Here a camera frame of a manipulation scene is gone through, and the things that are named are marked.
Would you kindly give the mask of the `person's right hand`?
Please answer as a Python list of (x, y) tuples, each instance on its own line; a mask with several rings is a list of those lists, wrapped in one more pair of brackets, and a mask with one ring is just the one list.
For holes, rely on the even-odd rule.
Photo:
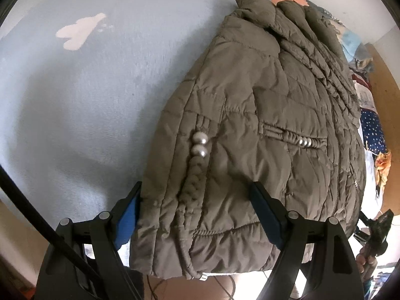
[(372, 255), (371, 246), (366, 244), (359, 251), (359, 254), (356, 256), (355, 260), (359, 269), (359, 273), (361, 274), (361, 280), (364, 283), (372, 277), (377, 267), (377, 260)]

